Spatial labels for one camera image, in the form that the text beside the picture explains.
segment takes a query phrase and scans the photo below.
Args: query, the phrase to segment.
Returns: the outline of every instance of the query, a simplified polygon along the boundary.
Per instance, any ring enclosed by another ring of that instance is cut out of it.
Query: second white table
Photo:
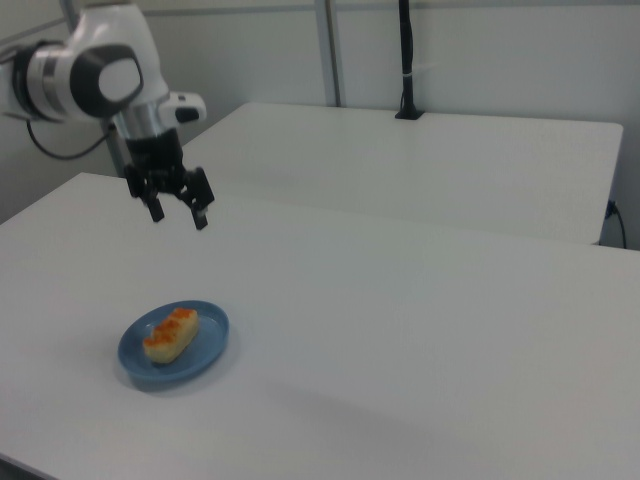
[[[621,136],[608,123],[248,104],[184,151],[220,193],[592,244]]]

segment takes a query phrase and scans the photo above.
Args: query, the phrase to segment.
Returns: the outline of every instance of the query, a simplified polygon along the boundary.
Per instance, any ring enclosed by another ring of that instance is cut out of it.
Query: orange topping
[[[169,318],[189,318],[193,312],[195,312],[195,310],[189,308],[176,308],[171,315],[169,315]]]

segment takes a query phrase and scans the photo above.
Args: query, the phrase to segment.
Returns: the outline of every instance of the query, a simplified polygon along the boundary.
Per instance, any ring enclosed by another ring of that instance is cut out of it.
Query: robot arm
[[[182,165],[176,131],[182,123],[204,120],[206,107],[199,95],[169,91],[135,5],[86,8],[67,42],[0,53],[0,112],[50,122],[113,120],[131,153],[125,167],[129,190],[153,220],[164,217],[158,193],[170,193],[190,207],[199,230],[207,225],[213,193],[201,168]]]

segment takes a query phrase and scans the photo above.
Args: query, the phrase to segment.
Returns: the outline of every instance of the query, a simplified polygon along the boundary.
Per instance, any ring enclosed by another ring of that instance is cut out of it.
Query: blue plate
[[[174,308],[191,308],[198,312],[200,328],[191,343],[173,362],[153,363],[144,354],[142,340],[151,330],[167,318]],[[127,373],[136,380],[169,382],[191,377],[204,370],[224,350],[229,336],[226,313],[212,303],[198,300],[170,303],[156,308],[131,325],[120,339],[118,360]]]

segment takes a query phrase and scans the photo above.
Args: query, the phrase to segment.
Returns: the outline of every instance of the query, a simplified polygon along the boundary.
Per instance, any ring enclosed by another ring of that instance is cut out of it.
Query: white wall
[[[351,3],[337,6],[342,98],[349,107],[397,109],[397,9]],[[414,67],[429,66],[415,79],[419,106],[624,126],[613,196],[639,249],[640,6],[420,8],[411,17]],[[604,243],[619,244],[613,221]]]
[[[186,126],[181,131],[183,141],[246,102],[327,105],[334,101],[312,9],[216,11],[147,20],[171,89],[198,92],[207,104],[207,121]]]
[[[28,11],[23,11],[22,17],[16,16],[21,2],[11,1],[12,19],[20,18],[21,28],[37,28],[34,22],[42,18],[39,15],[29,17]],[[25,2],[28,7],[33,4],[56,4],[51,0],[39,0]],[[0,5],[2,14],[7,12],[5,5]],[[68,30],[64,24],[53,28],[47,28],[38,33],[20,37],[16,43],[31,43],[41,38],[64,39],[68,36]],[[45,123],[34,124],[34,131],[42,144],[52,151],[61,154],[75,153],[93,143],[102,135],[102,132],[93,124],[52,125]],[[0,116],[0,223],[15,215],[43,195],[56,189],[79,172],[100,173],[114,175],[111,157],[105,146],[99,147],[92,154],[72,162],[53,160],[40,153],[31,143],[27,135],[24,122]]]
[[[62,12],[57,1],[0,0],[0,40],[56,20],[62,23]]]

